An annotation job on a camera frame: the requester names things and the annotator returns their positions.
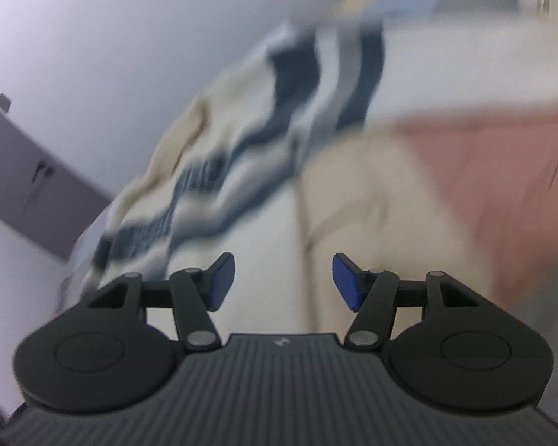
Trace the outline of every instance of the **wall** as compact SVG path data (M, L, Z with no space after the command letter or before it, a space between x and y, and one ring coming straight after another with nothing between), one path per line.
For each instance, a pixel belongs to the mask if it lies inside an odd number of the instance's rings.
M49 320L64 263L0 221L0 406L22 402L12 375L12 354L25 335Z
M0 0L9 116L112 194L223 67L338 0Z

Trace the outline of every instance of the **small gray square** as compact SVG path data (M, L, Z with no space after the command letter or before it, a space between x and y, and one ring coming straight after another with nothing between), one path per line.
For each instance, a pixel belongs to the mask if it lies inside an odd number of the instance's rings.
M4 111L4 113L8 113L10 110L10 99L6 97L4 94L0 94L0 108Z

